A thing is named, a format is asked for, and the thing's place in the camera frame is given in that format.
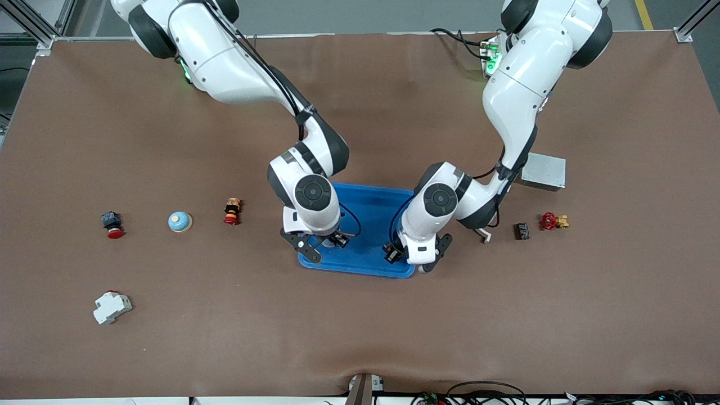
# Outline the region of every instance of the brown table surface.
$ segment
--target brown table surface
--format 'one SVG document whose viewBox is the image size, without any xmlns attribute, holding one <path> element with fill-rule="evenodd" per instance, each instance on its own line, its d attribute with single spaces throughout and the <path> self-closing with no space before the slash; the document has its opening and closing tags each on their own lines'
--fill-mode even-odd
<svg viewBox="0 0 720 405">
<path fill-rule="evenodd" d="M 258 49 L 348 141 L 337 182 L 411 188 L 434 162 L 479 174 L 500 153 L 462 44 Z M 326 395 L 360 372 L 388 390 L 720 391 L 720 115 L 692 47 L 616 34 L 538 127 L 533 151 L 567 159 L 567 189 L 513 187 L 489 245 L 453 222 L 431 275 L 306 270 L 265 178 L 297 134 L 286 111 L 220 104 L 136 43 L 56 43 L 0 153 L 0 396 Z M 229 197 L 246 201 L 241 226 L 222 223 Z M 191 231 L 168 230 L 174 210 Z M 571 227 L 540 232 L 549 210 Z M 514 241 L 524 221 L 532 239 Z M 109 289 L 134 309 L 98 326 Z"/>
</svg>

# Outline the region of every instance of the black joint cap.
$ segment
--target black joint cap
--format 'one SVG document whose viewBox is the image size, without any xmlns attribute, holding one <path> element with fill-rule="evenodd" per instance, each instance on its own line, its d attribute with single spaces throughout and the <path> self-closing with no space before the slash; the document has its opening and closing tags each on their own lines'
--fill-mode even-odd
<svg viewBox="0 0 720 405">
<path fill-rule="evenodd" d="M 500 21 L 508 32 L 517 34 L 535 14 L 538 0 L 512 0 L 500 14 Z"/>
<path fill-rule="evenodd" d="M 428 167 L 425 170 L 425 173 L 423 173 L 423 176 L 420 178 L 420 180 L 418 180 L 418 185 L 416 185 L 415 188 L 413 189 L 414 195 L 417 195 L 420 192 L 420 190 L 422 190 L 423 187 L 425 187 L 425 184 L 428 184 L 428 182 L 430 181 L 430 179 L 433 178 L 435 173 L 437 173 L 438 170 L 440 170 L 443 163 L 445 163 L 445 162 L 439 161 L 438 163 L 431 164 L 430 167 Z"/>
<path fill-rule="evenodd" d="M 295 186 L 295 199 L 303 208 L 322 211 L 330 205 L 333 192 L 330 182 L 322 176 L 310 174 L 300 179 Z"/>
<path fill-rule="evenodd" d="M 222 15 L 224 15 L 230 22 L 238 21 L 240 18 L 240 8 L 238 2 L 235 0 L 215 0 L 217 5 L 220 7 Z"/>
<path fill-rule="evenodd" d="M 590 65 L 610 43 L 613 37 L 613 22 L 610 20 L 607 8 L 603 9 L 603 16 L 600 18 L 595 31 L 585 41 L 585 44 L 578 50 L 576 54 L 567 63 L 567 67 L 571 69 L 581 69 Z"/>
<path fill-rule="evenodd" d="M 132 9 L 127 16 L 127 22 L 152 56 L 160 59 L 175 56 L 177 52 L 175 43 L 165 33 L 165 30 L 148 15 L 142 4 Z"/>
<path fill-rule="evenodd" d="M 457 207 L 457 195 L 447 184 L 435 183 L 423 193 L 425 210 L 433 217 L 452 214 Z"/>
</svg>

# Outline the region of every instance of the wire bundle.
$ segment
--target wire bundle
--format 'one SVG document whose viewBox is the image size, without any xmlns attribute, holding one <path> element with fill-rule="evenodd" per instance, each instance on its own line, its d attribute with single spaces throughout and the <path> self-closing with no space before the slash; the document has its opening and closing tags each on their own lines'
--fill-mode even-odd
<svg viewBox="0 0 720 405">
<path fill-rule="evenodd" d="M 247 53 L 247 56 L 253 59 L 260 67 L 263 69 L 263 71 L 270 76 L 270 79 L 275 83 L 277 88 L 280 90 L 282 95 L 285 97 L 287 102 L 290 104 L 290 107 L 292 108 L 293 116 L 298 116 L 300 114 L 300 109 L 297 108 L 297 105 L 295 104 L 294 97 L 292 96 L 292 93 L 290 89 L 288 89 L 283 83 L 280 82 L 280 80 L 273 74 L 273 72 L 270 70 L 270 65 L 263 59 L 263 57 L 260 55 L 260 53 L 253 47 L 253 44 L 248 41 L 248 38 L 243 35 L 240 30 L 238 30 L 234 25 L 232 25 L 229 21 L 225 20 L 223 21 L 218 17 L 217 14 L 222 14 L 222 12 L 212 3 L 208 1 L 201 1 L 201 3 L 205 6 L 207 11 L 210 12 L 210 15 L 212 18 L 216 21 L 216 23 L 222 28 L 223 31 L 225 31 L 226 34 L 230 37 L 230 39 L 237 43 L 243 51 Z M 170 27 L 170 18 L 173 16 L 173 13 L 177 10 L 175 8 L 170 15 L 168 16 L 168 27 Z M 302 139 L 305 137 L 305 129 L 302 125 L 297 126 L 298 130 L 298 140 L 302 141 Z"/>
<path fill-rule="evenodd" d="M 453 393 L 463 386 L 502 386 L 510 388 L 515 393 L 504 393 L 497 389 L 477 389 L 469 393 Z M 528 396 L 519 388 L 497 381 L 467 381 L 456 384 L 446 393 L 384 393 L 388 396 L 409 396 L 414 395 L 410 405 L 484 405 L 490 401 L 499 401 L 503 405 L 529 405 Z M 597 395 L 580 394 L 564 396 L 552 396 L 561 401 L 563 405 L 634 405 L 635 402 L 645 402 L 648 405 L 655 405 L 651 401 L 667 401 L 672 405 L 720 405 L 720 393 L 711 395 L 698 395 L 689 391 L 663 390 L 654 391 L 641 396 L 632 395 Z M 551 396 L 546 396 L 537 405 L 553 405 Z M 374 405 L 377 405 L 377 396 L 374 398 Z"/>
<path fill-rule="evenodd" d="M 470 49 L 470 46 L 480 46 L 480 43 L 476 43 L 475 41 L 468 41 L 465 39 L 465 36 L 463 36 L 461 30 L 457 30 L 457 35 L 453 34 L 452 32 L 444 29 L 444 28 L 435 28 L 430 30 L 430 32 L 442 32 L 444 34 L 447 34 L 450 38 L 461 42 L 462 45 L 465 45 L 465 49 L 467 49 L 468 52 L 470 52 L 470 55 L 473 55 L 475 58 L 481 59 L 483 61 L 489 61 L 490 58 L 485 55 L 480 55 L 480 53 L 475 53 Z"/>
</svg>

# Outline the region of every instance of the robotic arm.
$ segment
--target robotic arm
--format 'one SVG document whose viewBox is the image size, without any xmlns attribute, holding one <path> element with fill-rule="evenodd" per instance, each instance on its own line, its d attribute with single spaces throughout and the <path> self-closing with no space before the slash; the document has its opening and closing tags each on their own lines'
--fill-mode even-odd
<svg viewBox="0 0 720 405">
<path fill-rule="evenodd" d="M 482 94 L 482 105 L 505 144 L 489 184 L 448 162 L 430 166 L 415 197 L 385 244 L 386 259 L 406 257 L 431 271 L 451 242 L 437 233 L 456 218 L 468 229 L 487 226 L 510 185 L 527 163 L 535 119 L 567 68 L 584 68 L 606 49 L 612 22 L 609 0 L 505 0 L 500 58 Z"/>
<path fill-rule="evenodd" d="M 345 169 L 348 146 L 236 30 L 235 0 L 111 2 L 140 46 L 157 58 L 179 59 L 199 90 L 226 104 L 277 102 L 294 116 L 300 139 L 270 162 L 267 175 L 284 205 L 281 235 L 314 262 L 321 258 L 308 243 L 310 235 L 344 247 L 348 238 L 338 230 L 339 201 L 328 178 Z"/>
</svg>

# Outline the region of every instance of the silver metal box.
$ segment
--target silver metal box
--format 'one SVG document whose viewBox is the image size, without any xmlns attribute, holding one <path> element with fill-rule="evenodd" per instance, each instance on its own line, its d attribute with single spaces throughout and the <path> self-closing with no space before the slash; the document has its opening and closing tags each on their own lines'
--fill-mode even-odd
<svg viewBox="0 0 720 405">
<path fill-rule="evenodd" d="M 565 188 L 565 159 L 530 153 L 518 183 L 555 192 Z"/>
</svg>

